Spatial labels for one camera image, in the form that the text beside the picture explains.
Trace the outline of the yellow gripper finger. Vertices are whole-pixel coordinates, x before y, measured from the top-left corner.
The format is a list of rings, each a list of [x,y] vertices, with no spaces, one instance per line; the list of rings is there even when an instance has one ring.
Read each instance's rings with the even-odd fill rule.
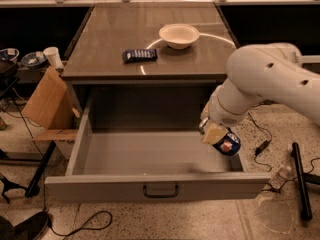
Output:
[[[206,105],[204,106],[202,112],[201,112],[201,115],[200,115],[200,119],[203,120],[203,119],[209,119],[210,116],[209,116],[209,102],[206,103]]]
[[[209,121],[202,128],[201,133],[201,142],[203,144],[213,145],[220,141],[227,134],[227,129],[223,126],[217,125]]]

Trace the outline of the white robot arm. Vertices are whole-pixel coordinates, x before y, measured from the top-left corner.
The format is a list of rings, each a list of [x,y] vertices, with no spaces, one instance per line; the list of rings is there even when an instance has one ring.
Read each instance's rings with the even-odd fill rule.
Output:
[[[302,67],[289,43],[247,45],[226,63],[227,79],[211,94],[199,125],[204,144],[214,145],[258,103],[283,104],[320,124],[320,75]]]

